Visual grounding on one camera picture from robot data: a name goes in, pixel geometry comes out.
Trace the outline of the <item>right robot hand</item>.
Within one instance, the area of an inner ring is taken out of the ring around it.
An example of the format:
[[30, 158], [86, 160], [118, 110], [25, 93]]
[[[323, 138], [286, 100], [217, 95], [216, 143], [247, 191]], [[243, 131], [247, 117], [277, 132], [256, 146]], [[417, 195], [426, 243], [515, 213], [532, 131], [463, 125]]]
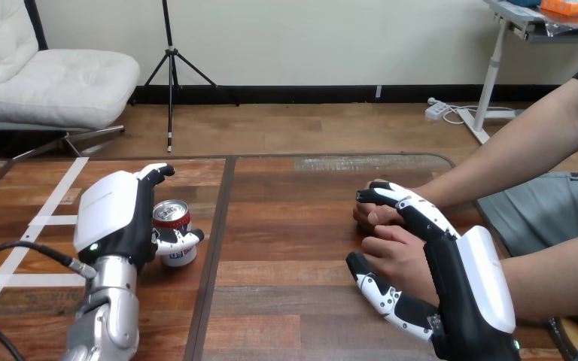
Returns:
[[398, 210], [409, 231], [423, 240], [437, 307], [379, 277], [366, 257], [345, 261], [358, 289], [391, 325], [433, 345], [443, 360], [518, 360], [516, 316], [490, 232], [474, 226], [460, 235], [431, 202], [395, 183], [373, 181], [360, 203]]

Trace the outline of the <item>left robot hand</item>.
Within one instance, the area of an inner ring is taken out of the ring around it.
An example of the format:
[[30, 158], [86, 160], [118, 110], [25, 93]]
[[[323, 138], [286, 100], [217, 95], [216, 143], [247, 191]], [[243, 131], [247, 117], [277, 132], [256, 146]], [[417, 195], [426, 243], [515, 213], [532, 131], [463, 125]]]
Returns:
[[195, 247], [205, 235], [190, 226], [183, 201], [154, 201], [154, 188], [175, 174], [168, 163], [141, 171], [116, 171], [95, 182], [81, 196], [73, 245], [88, 265], [119, 256], [141, 271], [158, 256]]

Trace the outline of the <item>person's hand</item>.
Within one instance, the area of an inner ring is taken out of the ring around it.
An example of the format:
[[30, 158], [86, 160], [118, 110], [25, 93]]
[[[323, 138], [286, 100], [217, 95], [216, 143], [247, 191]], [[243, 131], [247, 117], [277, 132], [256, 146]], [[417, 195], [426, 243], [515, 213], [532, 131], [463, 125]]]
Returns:
[[352, 216], [358, 226], [369, 233], [373, 233], [376, 226], [406, 225], [398, 210], [387, 205], [356, 202]]
[[424, 253], [424, 242], [401, 226], [375, 226], [361, 242], [362, 252], [377, 275], [429, 304], [439, 304]]

